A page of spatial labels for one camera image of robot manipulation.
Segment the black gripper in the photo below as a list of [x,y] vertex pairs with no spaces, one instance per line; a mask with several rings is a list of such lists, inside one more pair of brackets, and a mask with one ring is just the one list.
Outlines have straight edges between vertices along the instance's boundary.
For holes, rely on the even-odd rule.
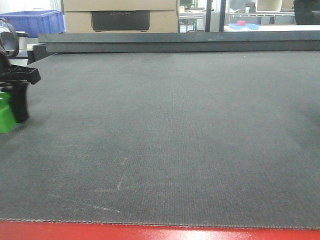
[[8,103],[15,121],[23,124],[29,119],[27,89],[41,80],[37,68],[11,64],[6,55],[0,55],[0,86],[9,94]]

